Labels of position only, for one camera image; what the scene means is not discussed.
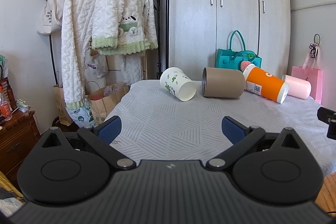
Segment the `drawer handle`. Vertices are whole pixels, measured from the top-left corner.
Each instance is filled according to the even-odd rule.
[[[13,145],[11,148],[9,148],[9,149],[7,150],[7,153],[10,153],[11,151],[16,150],[17,147],[18,147],[20,144],[21,144],[21,143],[18,142],[18,143],[16,143],[15,145]]]

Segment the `white tote bag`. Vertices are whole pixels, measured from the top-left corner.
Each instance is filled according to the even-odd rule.
[[[85,59],[92,78],[101,78],[109,73],[105,55],[100,55],[97,51],[89,49]]]
[[[47,0],[37,32],[50,35],[59,32],[62,26],[64,0]]]

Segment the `white cup with green print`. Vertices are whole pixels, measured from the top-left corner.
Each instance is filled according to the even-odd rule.
[[[179,68],[166,69],[161,75],[160,85],[183,102],[196,94],[196,84]]]

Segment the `brown paper shopping bag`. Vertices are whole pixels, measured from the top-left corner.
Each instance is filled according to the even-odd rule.
[[[59,121],[61,124],[69,126],[73,123],[73,120],[70,118],[67,110],[65,109],[63,89],[60,89],[58,85],[55,85],[53,89]]]
[[[123,83],[109,86],[113,90],[113,87],[117,85],[122,85],[122,88],[112,92],[107,97],[104,97],[104,90],[106,87],[94,91],[89,95],[88,99],[90,108],[93,118],[97,124],[102,124],[110,112],[115,108],[115,106],[120,103],[122,97],[124,97],[129,92],[129,86]]]

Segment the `orange cup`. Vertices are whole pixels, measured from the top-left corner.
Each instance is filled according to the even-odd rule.
[[[282,104],[289,91],[289,85],[270,73],[250,64],[243,72],[245,89]]]

